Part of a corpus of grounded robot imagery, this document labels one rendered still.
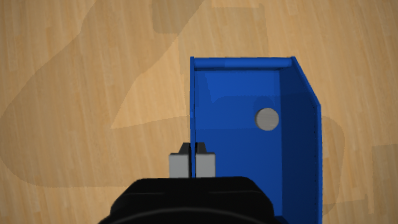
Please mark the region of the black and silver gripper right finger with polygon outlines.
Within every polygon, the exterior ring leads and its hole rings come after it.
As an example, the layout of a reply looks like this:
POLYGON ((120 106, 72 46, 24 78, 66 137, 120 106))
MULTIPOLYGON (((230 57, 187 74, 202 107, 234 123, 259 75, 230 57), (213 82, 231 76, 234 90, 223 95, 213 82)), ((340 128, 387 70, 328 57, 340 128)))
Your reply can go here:
POLYGON ((216 177, 216 155, 207 152, 204 142, 195 143, 195 177, 216 177))

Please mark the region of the blue open-front bin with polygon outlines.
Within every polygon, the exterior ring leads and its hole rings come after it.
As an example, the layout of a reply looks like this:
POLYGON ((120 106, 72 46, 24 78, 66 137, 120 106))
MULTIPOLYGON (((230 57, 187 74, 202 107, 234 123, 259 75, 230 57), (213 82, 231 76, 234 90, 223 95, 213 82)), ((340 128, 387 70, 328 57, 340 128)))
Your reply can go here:
POLYGON ((295 56, 190 57, 190 147, 216 155, 216 177, 248 177, 282 224, 322 224, 321 104, 295 56), (194 93, 193 93, 194 84, 194 93), (255 114, 272 108, 273 130, 255 114))

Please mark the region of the grey metal disc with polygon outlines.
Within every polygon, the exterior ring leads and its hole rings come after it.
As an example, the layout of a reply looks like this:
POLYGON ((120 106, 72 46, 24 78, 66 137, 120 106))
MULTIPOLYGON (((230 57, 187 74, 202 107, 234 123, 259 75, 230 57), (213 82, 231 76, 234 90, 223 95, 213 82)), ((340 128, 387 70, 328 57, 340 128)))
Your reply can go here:
POLYGON ((256 112, 254 121, 259 129, 270 131, 278 125, 279 116, 272 108, 262 108, 256 112))

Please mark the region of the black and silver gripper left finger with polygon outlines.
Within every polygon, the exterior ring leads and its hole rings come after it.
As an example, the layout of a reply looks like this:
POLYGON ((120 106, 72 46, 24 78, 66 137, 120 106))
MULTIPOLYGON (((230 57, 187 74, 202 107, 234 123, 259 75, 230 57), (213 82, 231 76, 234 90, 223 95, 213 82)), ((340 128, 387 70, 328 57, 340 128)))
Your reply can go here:
POLYGON ((192 177, 192 155, 189 142, 183 142, 178 153, 169 155, 169 178, 192 177))

